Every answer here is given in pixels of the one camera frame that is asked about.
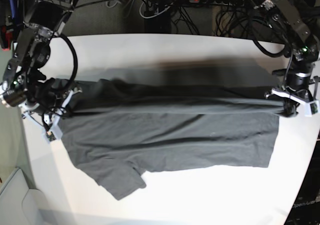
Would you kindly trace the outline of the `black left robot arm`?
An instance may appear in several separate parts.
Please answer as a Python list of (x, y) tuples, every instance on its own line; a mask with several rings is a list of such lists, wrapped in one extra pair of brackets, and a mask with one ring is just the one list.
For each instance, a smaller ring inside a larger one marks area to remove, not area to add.
[(303, 106), (304, 115), (312, 117), (320, 112), (317, 92), (310, 92), (309, 86), (316, 88), (320, 82), (313, 76), (315, 63), (320, 59), (320, 37), (301, 17), (300, 11), (291, 0), (249, 0), (252, 10), (248, 13), (251, 26), (260, 12), (266, 15), (266, 24), (283, 40), (284, 47), (277, 53), (266, 50), (256, 38), (257, 48), (271, 58), (285, 56), (289, 59), (286, 68), (272, 73), (282, 78), (282, 82), (265, 93), (265, 98), (277, 97), (283, 101), (283, 114), (291, 116), (298, 106)]

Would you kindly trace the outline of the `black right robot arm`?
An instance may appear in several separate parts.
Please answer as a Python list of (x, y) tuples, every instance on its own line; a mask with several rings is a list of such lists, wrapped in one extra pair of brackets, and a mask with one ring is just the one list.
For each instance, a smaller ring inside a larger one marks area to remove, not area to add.
[[(27, 11), (16, 47), (2, 77), (1, 103), (9, 108), (26, 106), (41, 117), (66, 117), (63, 105), (78, 71), (78, 57), (71, 41), (63, 34), (64, 26), (79, 0), (35, 0)], [(61, 38), (71, 51), (73, 68), (63, 85), (55, 85), (40, 69), (51, 55), (50, 42)]]

